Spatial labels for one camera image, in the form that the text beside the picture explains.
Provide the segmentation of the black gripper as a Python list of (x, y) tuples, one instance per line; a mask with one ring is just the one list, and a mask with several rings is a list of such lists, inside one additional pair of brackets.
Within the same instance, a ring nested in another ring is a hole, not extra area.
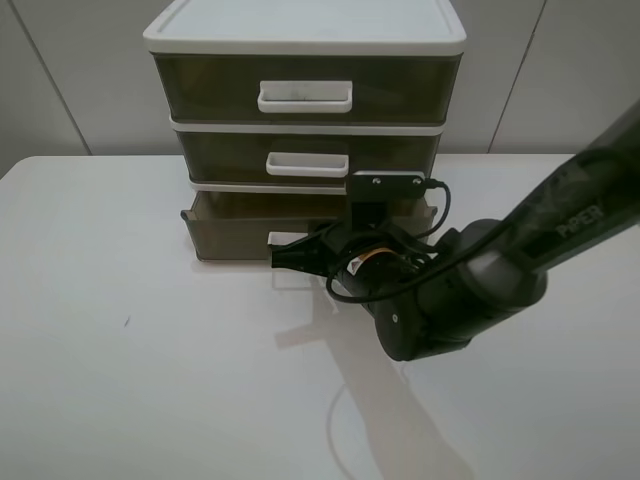
[(340, 303), (404, 302), (430, 266), (430, 246), (395, 224), (354, 230), (335, 223), (282, 245), (281, 253), (271, 255), (273, 269), (322, 274)]

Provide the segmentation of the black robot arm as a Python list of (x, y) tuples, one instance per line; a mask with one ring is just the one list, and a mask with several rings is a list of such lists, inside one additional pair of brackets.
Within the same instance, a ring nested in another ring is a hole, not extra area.
[(286, 245), (271, 264), (323, 277), (362, 306), (396, 361), (465, 348), (536, 304), (554, 267), (639, 220), (639, 110), (629, 108), (505, 218), (447, 230), (434, 245), (394, 224), (387, 199), (353, 180), (346, 215)]

